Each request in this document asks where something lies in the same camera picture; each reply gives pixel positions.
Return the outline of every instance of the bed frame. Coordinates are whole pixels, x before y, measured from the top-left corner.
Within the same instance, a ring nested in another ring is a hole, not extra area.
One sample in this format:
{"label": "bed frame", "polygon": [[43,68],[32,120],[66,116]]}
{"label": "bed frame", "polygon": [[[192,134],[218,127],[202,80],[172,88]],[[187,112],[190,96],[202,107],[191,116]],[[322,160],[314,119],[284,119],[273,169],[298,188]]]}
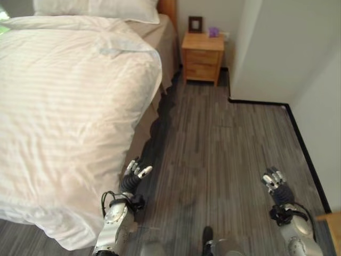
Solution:
{"label": "bed frame", "polygon": [[158,12],[168,15],[173,23],[175,30],[177,30],[176,0],[159,0]]}

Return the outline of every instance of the white bed sheet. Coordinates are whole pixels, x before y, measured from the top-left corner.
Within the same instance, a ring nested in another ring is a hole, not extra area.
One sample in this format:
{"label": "white bed sheet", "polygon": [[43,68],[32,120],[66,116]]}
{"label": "white bed sheet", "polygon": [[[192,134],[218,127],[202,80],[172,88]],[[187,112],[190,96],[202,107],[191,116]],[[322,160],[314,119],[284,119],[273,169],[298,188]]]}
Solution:
{"label": "white bed sheet", "polygon": [[0,36],[0,218],[68,250],[91,246],[134,129],[161,82],[158,53],[127,24],[22,17]]}

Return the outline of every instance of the nightstand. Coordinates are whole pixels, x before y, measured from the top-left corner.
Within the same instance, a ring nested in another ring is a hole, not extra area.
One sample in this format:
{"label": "nightstand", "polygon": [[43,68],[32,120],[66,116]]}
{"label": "nightstand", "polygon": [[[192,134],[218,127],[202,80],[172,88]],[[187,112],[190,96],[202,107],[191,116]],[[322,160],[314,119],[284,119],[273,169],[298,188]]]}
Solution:
{"label": "nightstand", "polygon": [[189,79],[211,81],[218,86],[223,53],[223,35],[210,38],[207,34],[186,33],[182,42],[184,84]]}

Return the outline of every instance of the picture frame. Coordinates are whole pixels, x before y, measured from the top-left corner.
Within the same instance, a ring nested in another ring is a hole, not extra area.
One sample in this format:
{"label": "picture frame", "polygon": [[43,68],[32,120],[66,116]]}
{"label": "picture frame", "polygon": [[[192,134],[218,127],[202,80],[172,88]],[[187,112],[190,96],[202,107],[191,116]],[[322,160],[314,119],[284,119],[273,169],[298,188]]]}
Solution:
{"label": "picture frame", "polygon": [[188,32],[202,33],[202,17],[199,16],[188,17]]}

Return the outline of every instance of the nightstand drawer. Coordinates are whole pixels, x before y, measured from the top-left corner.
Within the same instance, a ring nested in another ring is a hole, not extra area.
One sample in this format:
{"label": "nightstand drawer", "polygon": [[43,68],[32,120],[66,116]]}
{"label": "nightstand drawer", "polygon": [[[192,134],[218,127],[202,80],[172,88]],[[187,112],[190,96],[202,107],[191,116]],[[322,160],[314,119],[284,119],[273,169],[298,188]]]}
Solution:
{"label": "nightstand drawer", "polygon": [[216,51],[188,50],[186,51],[186,60],[187,63],[217,65],[218,55]]}
{"label": "nightstand drawer", "polygon": [[195,79],[195,80],[214,80],[215,78],[215,65],[209,64],[198,64],[198,63],[188,63],[187,64],[187,78],[188,79]]}

